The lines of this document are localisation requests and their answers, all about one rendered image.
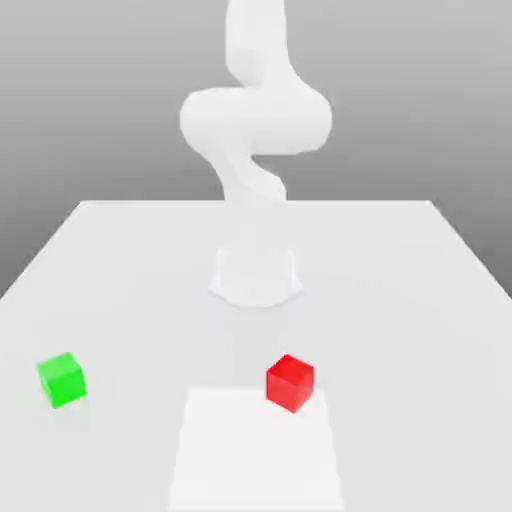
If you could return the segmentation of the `small red cube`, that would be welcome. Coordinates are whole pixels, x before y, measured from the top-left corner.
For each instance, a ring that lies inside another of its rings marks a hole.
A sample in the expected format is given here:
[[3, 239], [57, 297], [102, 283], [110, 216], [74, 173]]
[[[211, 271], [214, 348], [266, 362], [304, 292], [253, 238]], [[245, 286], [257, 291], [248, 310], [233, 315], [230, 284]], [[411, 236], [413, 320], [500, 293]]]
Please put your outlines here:
[[266, 371], [266, 399], [296, 413], [311, 398], [314, 383], [314, 367], [285, 354]]

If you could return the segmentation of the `small green cube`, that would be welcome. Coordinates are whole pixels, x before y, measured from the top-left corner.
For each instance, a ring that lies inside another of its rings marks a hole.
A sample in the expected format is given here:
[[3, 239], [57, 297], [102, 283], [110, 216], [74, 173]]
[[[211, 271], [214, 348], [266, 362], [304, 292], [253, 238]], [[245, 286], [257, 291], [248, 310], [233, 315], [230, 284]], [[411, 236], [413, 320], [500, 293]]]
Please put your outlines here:
[[84, 372], [71, 352], [36, 364], [38, 377], [50, 405], [62, 407], [87, 394]]

